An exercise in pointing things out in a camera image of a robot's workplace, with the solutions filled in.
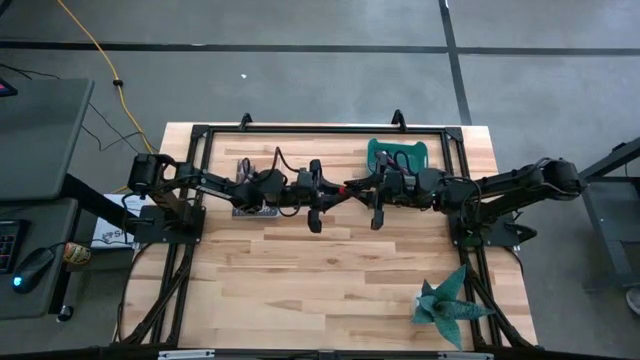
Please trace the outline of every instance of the white paper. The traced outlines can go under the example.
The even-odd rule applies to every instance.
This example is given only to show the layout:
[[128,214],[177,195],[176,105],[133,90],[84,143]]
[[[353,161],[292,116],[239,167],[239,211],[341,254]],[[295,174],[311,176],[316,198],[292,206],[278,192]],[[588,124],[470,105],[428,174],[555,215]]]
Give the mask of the white paper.
[[[105,194],[107,199],[112,202],[118,204],[118,206],[122,207],[122,197],[124,195],[120,194]],[[153,202],[147,197],[146,200],[140,200],[139,196],[129,196],[125,202],[127,203],[127,210],[129,210],[132,214],[140,215],[140,209],[144,205],[153,205]],[[96,230],[93,233],[94,239],[102,239],[104,241],[109,242],[117,242],[115,244],[105,244],[102,241],[93,241],[91,242],[92,248],[123,248],[123,247],[131,247],[134,241],[133,235],[127,235],[127,241],[129,245],[121,244],[124,243],[124,232],[122,229],[109,224],[105,219],[99,218],[96,223]]]

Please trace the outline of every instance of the black metal frame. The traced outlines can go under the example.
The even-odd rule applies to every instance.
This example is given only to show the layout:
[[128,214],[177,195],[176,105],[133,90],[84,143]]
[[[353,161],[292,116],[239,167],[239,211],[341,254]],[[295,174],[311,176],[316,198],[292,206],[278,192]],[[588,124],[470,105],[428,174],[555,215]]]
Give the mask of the black metal frame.
[[[200,168],[208,170],[209,160],[211,158],[211,149],[213,148],[214,137],[218,133],[282,133],[282,134],[295,134],[295,133],[329,133],[329,134],[408,134],[408,135],[436,135],[440,138],[440,144],[442,146],[442,153],[445,162],[445,170],[451,174],[454,174],[454,164],[451,154],[450,146],[455,146],[458,160],[460,162],[461,176],[468,177],[469,167],[467,163],[466,152],[464,148],[464,139],[462,136],[462,129],[460,127],[428,127],[428,126],[407,126],[402,113],[396,110],[392,119],[392,125],[382,126],[359,126],[359,125],[269,125],[269,124],[252,124],[251,116],[245,114],[240,125],[230,123],[228,125],[194,125],[191,131],[191,138],[189,142],[189,149],[187,152],[186,162],[193,163],[196,157],[196,149],[201,139],[204,138],[204,151],[202,155],[202,162]],[[194,206],[202,206],[202,192],[198,192]],[[180,198],[186,199],[187,190],[180,192]],[[458,244],[458,252],[460,255],[460,263],[468,264],[468,251],[462,244],[462,239],[454,238],[453,243]],[[171,289],[173,275],[173,269],[176,263],[176,256],[178,252],[178,244],[170,244],[169,251],[167,253],[164,272],[161,282],[160,299],[170,296],[168,291]],[[487,267],[487,260],[484,249],[482,246],[478,246],[474,249],[477,262],[479,266],[479,278],[482,286],[486,290],[486,294],[492,296],[491,282],[489,279],[489,270]],[[186,245],[185,256],[183,257],[181,267],[187,266],[187,276],[182,280],[177,290],[177,300],[174,308],[174,315],[169,331],[169,335],[166,339],[167,343],[176,345],[180,337],[180,329],[182,323],[182,316],[184,312],[184,305],[186,300],[186,292],[188,287],[188,272],[191,267],[191,258],[195,253],[195,245]],[[469,301],[475,301],[474,288],[470,279],[465,281],[465,296]],[[153,323],[152,333],[150,341],[151,343],[160,343],[160,337],[162,334],[162,327],[164,322],[164,309],[160,309],[160,314],[157,320]],[[491,336],[491,344],[501,346],[501,334],[496,319],[493,315],[489,317],[489,329]],[[471,331],[473,337],[473,345],[475,349],[485,346],[486,343],[483,339],[480,329],[480,323],[478,320],[471,321]]]
[[[611,153],[595,164],[589,166],[580,173],[580,177],[590,184],[597,186],[610,186],[616,184],[628,184],[633,186],[637,198],[635,201],[640,202],[640,178],[627,176],[606,176],[613,170],[622,166],[626,166],[629,162],[640,157],[640,137],[629,142],[622,143],[614,147]],[[640,241],[636,237],[619,238],[612,236],[618,226],[616,222],[620,219],[615,217],[607,217],[603,214],[602,209],[598,206],[594,198],[593,186],[590,186],[582,193],[587,213],[591,224],[601,242],[605,245],[611,258],[614,273],[585,284],[588,291],[599,290],[610,285],[631,287],[640,285],[640,274],[634,273],[627,255],[625,245],[639,245]]]

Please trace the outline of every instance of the computer mouse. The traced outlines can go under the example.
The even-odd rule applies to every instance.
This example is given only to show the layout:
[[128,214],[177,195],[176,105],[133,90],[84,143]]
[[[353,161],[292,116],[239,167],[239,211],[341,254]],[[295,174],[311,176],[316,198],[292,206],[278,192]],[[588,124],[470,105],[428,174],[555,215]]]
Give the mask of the computer mouse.
[[19,294],[26,294],[38,286],[38,282],[40,282],[42,275],[49,268],[54,258],[55,254],[49,248],[33,250],[13,272],[13,279],[11,280],[13,291]]

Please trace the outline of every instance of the wooden tabletop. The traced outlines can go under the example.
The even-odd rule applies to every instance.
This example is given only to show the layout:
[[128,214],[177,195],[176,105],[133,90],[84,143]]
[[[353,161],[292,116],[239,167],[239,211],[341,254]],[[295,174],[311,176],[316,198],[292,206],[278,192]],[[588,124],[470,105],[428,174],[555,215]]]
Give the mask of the wooden tabletop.
[[[192,126],[167,124],[161,152],[184,161]],[[488,128],[463,127],[463,134],[472,178],[497,173]],[[310,160],[319,158],[325,178],[340,183],[366,175],[364,159],[371,137],[217,134],[210,171],[235,178],[237,161],[243,157],[257,169],[266,169],[279,146],[294,168],[308,167]],[[376,137],[408,144],[423,141],[429,166],[444,168],[436,136]],[[307,228],[306,211],[293,218],[237,220],[231,218],[228,202],[204,199],[207,218],[192,265],[180,347],[454,349],[435,326],[410,321],[422,280],[435,286],[460,266],[444,215],[387,206],[384,227],[372,231],[372,212],[349,200],[321,215],[322,233],[313,234]],[[166,252],[167,246],[155,244],[137,263],[126,296],[125,334],[157,298]],[[487,248],[487,259],[497,303],[521,334],[536,343],[517,262],[500,248]],[[169,310],[163,338],[171,314]],[[472,349],[469,322],[459,325],[463,348]],[[485,319],[481,325],[488,329]],[[483,334],[489,341],[489,332]]]

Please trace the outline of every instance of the wooden table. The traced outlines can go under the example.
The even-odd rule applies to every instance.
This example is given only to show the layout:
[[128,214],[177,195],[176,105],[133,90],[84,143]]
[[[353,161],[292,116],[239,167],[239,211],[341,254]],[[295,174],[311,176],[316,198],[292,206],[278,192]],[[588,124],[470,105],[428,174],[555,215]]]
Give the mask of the wooden table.
[[[167,124],[161,152],[184,161],[192,126]],[[463,134],[472,178],[495,174],[488,128],[463,127]],[[210,170],[234,178],[237,160],[243,157],[257,169],[268,168],[275,147],[280,146],[294,168],[308,167],[311,159],[319,158],[324,176],[339,183],[366,174],[364,159],[371,137],[217,134]],[[376,137],[410,144],[421,140],[429,150],[429,166],[444,168],[436,136]],[[206,196],[204,205],[207,220],[191,270],[180,347],[454,349],[435,326],[410,322],[422,280],[435,286],[460,266],[444,215],[387,206],[384,227],[372,231],[372,212],[350,200],[321,215],[322,233],[312,234],[306,211],[293,218],[234,220],[228,202]],[[153,245],[136,265],[126,296],[125,334],[157,298],[166,252],[167,246]],[[487,259],[497,303],[521,334],[536,343],[517,262],[500,248],[487,248]],[[171,313],[165,317],[163,339]],[[464,349],[472,349],[469,322],[459,324]],[[481,325],[489,341],[486,320]]]

